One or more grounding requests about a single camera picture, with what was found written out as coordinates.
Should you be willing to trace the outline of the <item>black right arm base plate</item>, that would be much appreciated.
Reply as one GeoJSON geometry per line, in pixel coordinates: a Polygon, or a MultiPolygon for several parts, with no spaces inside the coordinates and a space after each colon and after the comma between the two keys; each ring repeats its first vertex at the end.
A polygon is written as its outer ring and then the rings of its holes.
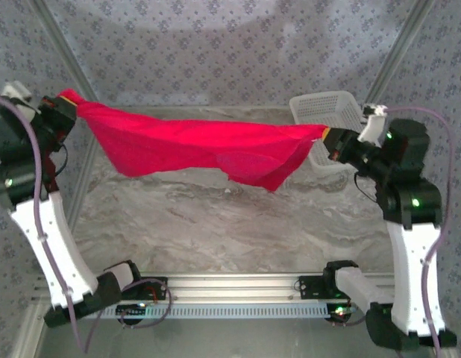
{"type": "Polygon", "coordinates": [[[333,278],[326,278],[323,275],[300,276],[298,278],[298,290],[302,300],[349,299],[349,297],[344,292],[341,292],[336,288],[335,280],[333,278]]]}

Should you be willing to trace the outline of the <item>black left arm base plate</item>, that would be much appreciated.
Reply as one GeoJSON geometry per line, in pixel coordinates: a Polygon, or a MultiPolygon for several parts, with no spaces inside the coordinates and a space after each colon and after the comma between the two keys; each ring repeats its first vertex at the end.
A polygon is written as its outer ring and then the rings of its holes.
{"type": "Polygon", "coordinates": [[[125,288],[122,300],[164,301],[167,284],[167,277],[143,277],[125,288]]]}

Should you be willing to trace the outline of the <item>white perforated plastic basket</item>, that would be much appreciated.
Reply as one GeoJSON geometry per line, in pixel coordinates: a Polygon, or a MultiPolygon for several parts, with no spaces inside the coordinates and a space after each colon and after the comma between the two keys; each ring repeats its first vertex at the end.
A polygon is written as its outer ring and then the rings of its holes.
{"type": "MultiPolygon", "coordinates": [[[[347,91],[296,96],[289,100],[289,108],[298,125],[321,124],[358,133],[364,128],[362,110],[353,95],[347,91]]],[[[318,175],[330,175],[352,169],[348,164],[329,160],[328,151],[320,139],[314,142],[308,159],[318,175]]]]}

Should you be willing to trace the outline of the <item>aluminium frame leg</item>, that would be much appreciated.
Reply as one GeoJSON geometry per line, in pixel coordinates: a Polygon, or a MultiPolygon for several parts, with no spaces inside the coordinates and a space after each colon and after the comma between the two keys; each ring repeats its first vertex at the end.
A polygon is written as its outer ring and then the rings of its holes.
{"type": "Polygon", "coordinates": [[[26,309],[10,358],[35,358],[47,308],[45,304],[32,304],[26,309]]]}

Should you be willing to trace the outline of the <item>aluminium mounting rail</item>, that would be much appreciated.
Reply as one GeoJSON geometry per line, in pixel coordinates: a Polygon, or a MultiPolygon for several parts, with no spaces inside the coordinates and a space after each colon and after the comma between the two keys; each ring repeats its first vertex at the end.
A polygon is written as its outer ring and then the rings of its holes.
{"type": "MultiPolygon", "coordinates": [[[[297,291],[300,276],[321,276],[322,273],[274,274],[156,274],[168,278],[173,301],[197,303],[289,303],[301,300],[297,291]]],[[[367,273],[368,280],[386,294],[394,295],[394,278],[390,273],[367,273]]],[[[44,277],[36,277],[27,297],[50,304],[44,277]]]]}

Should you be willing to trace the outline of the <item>black controller board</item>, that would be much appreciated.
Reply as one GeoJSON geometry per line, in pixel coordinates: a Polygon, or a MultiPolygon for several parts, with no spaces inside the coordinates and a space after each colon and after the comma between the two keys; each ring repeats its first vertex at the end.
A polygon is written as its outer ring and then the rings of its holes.
{"type": "Polygon", "coordinates": [[[124,317],[124,320],[143,320],[146,314],[145,304],[119,304],[115,308],[117,318],[124,317]]]}
{"type": "Polygon", "coordinates": [[[334,324],[346,324],[356,309],[351,305],[328,304],[327,311],[329,314],[327,321],[334,324]]]}

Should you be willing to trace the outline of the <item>red t-shirt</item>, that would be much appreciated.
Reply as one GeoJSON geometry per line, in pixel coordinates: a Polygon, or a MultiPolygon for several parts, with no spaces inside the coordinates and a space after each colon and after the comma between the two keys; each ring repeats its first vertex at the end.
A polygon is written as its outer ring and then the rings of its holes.
{"type": "Polygon", "coordinates": [[[108,160],[130,178],[189,168],[219,169],[237,183],[274,192],[305,161],[326,125],[158,119],[63,95],[78,106],[108,160]]]}

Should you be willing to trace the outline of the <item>aluminium frame post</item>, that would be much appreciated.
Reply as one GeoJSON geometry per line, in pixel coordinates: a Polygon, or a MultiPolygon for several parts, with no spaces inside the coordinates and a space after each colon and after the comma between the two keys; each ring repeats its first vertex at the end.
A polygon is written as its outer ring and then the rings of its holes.
{"type": "Polygon", "coordinates": [[[56,48],[64,66],[68,69],[72,80],[77,85],[81,94],[91,101],[97,101],[98,97],[87,79],[83,69],[80,67],[72,48],[66,41],[64,34],[54,18],[45,0],[27,0],[38,19],[42,23],[45,32],[48,34],[53,46],[56,48]]]}
{"type": "Polygon", "coordinates": [[[436,0],[415,0],[396,40],[384,58],[383,64],[366,96],[365,103],[376,104],[379,102],[435,2],[436,0]]]}

